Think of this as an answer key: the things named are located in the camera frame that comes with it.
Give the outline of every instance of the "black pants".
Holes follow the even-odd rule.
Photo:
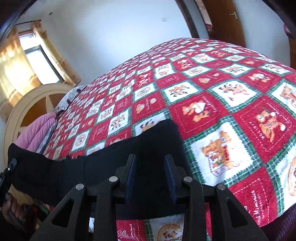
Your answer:
[[[89,156],[62,161],[49,160],[14,144],[8,158],[17,159],[14,187],[31,197],[56,206],[78,183],[100,184],[124,166],[129,154],[136,155],[132,202],[116,207],[117,219],[149,219],[183,213],[184,207],[170,199],[164,171],[164,155],[171,154],[177,166],[192,176],[177,125],[164,120],[139,136],[114,143]]]

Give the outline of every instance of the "pink pillow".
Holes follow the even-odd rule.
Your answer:
[[[54,124],[55,118],[55,113],[47,113],[38,117],[26,127],[14,143],[22,149],[36,152],[48,129]]]

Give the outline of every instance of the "red checkered blanket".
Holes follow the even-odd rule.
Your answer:
[[[227,185],[263,226],[296,202],[295,117],[296,70],[225,42],[175,39],[88,85],[60,115],[44,155],[89,155],[172,118],[195,178]],[[163,234],[181,232],[182,222],[168,226],[178,218],[145,221],[146,237],[171,240]],[[143,233],[139,225],[119,227],[119,239]]]

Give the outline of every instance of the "brown wooden door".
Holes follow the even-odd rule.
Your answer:
[[[246,47],[244,32],[232,0],[202,0],[217,40]]]

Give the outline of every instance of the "metal bolt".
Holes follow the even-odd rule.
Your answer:
[[[117,182],[117,180],[118,180],[118,177],[116,176],[109,177],[109,181],[112,183]]]
[[[219,183],[217,185],[217,188],[223,191],[223,190],[225,190],[226,186],[224,184],[222,184],[222,183]]]
[[[184,181],[187,182],[187,183],[190,183],[192,182],[192,178],[191,177],[184,177]]]
[[[75,186],[75,188],[77,189],[77,190],[82,190],[83,188],[84,188],[84,185],[83,184],[77,184],[76,186]]]

